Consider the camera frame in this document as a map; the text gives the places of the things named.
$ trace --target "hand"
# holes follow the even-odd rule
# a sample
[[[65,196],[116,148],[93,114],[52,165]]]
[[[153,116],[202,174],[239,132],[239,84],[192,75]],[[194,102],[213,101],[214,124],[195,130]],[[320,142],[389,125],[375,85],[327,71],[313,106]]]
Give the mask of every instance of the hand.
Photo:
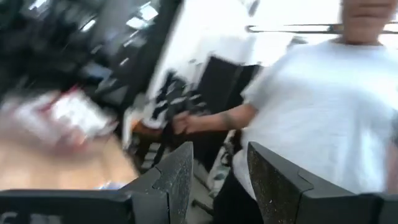
[[[200,131],[202,121],[199,116],[190,115],[188,112],[183,112],[173,118],[173,128],[175,134],[190,134]]]

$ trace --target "red and white package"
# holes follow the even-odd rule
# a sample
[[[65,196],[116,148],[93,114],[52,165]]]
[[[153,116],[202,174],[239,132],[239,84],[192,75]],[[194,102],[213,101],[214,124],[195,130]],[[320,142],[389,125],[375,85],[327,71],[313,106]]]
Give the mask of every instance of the red and white package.
[[[111,134],[116,119],[102,111],[81,90],[51,92],[35,98],[10,97],[2,115],[52,149],[83,150],[95,138]]]

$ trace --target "wooden desk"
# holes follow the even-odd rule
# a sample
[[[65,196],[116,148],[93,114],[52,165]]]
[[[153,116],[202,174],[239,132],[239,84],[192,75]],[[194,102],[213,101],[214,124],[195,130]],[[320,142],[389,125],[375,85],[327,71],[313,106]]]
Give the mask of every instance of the wooden desk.
[[[109,181],[129,183],[138,177],[116,138],[96,141],[90,147],[90,154],[56,156],[0,140],[0,190],[91,190]]]

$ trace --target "tattoo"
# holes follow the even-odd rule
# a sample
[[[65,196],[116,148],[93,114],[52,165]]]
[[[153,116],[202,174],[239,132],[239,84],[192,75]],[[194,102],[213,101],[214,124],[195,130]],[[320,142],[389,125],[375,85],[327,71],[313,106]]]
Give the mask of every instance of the tattoo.
[[[236,124],[235,124],[234,119],[231,117],[231,115],[229,115],[228,112],[222,112],[220,115],[223,119],[226,129],[234,130],[236,127]]]

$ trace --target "white t-shirt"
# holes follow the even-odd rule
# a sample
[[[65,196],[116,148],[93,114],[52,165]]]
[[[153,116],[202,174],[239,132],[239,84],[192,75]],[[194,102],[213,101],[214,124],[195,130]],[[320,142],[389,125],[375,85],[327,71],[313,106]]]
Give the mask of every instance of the white t-shirt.
[[[398,109],[398,57],[391,49],[303,45],[243,96],[259,111],[244,130],[233,168],[252,198],[249,141],[354,193],[386,188],[386,149]]]

